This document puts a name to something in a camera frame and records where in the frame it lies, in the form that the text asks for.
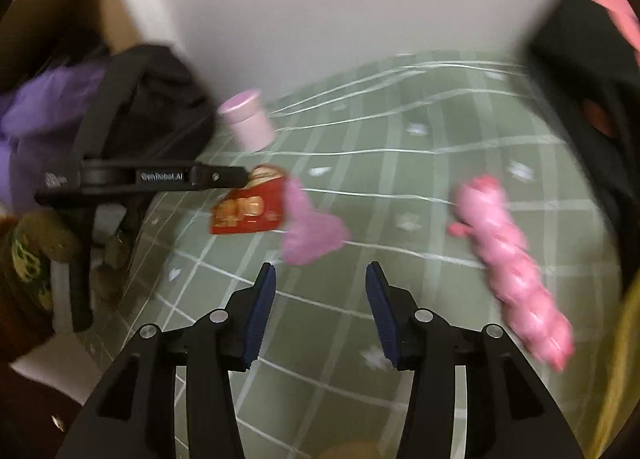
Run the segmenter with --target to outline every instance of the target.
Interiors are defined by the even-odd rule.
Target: plaid fabric
[[[282,234],[211,236],[209,209],[225,193],[169,193],[146,219],[116,315],[98,316],[84,341],[107,368],[145,323],[191,324],[276,265],[278,294],[260,359],[231,378],[248,458],[314,457],[374,441],[394,457],[411,373],[382,357],[364,293],[366,264],[451,324],[500,323],[468,242],[446,235],[450,188],[482,172],[503,181],[514,219],[546,286],[575,328],[562,375],[532,361],[580,442],[592,435],[606,381],[619,284],[615,249],[565,144],[533,113],[522,68],[503,57],[426,52],[363,66],[270,106],[278,137],[237,152],[224,129],[206,162],[271,162],[297,175],[321,210],[351,230],[343,249],[305,267],[280,263]],[[178,454],[188,456],[184,370],[176,378]],[[462,459],[466,392],[456,382],[453,457]]]

